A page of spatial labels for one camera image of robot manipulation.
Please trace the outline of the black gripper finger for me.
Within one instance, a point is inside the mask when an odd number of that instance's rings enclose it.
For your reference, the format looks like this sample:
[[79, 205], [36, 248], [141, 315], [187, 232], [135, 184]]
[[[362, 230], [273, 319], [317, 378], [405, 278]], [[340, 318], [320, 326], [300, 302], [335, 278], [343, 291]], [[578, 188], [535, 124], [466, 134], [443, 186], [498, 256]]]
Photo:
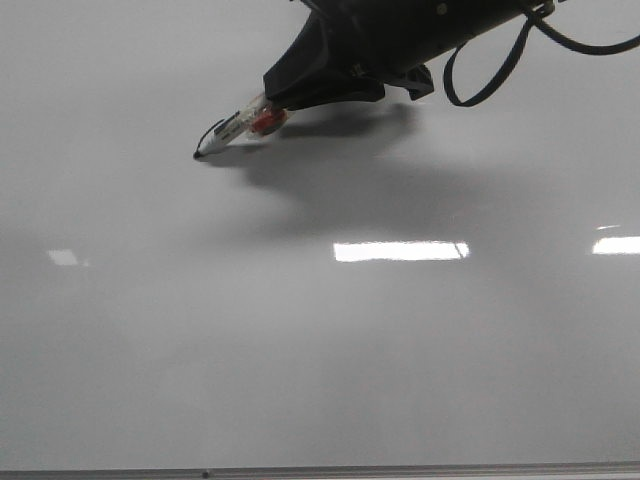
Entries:
[[353, 49], [329, 22], [311, 11], [301, 31], [263, 76], [264, 93], [274, 105], [298, 111], [341, 102], [377, 102], [382, 81], [371, 78]]

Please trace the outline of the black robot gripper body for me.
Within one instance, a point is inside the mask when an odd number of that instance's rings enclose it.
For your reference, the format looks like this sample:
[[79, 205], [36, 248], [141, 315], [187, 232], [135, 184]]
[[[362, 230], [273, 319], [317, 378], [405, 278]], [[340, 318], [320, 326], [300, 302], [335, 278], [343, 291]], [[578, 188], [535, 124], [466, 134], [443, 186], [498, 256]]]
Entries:
[[425, 64], [542, 1], [307, 1], [355, 79], [403, 88], [413, 100], [434, 91]]

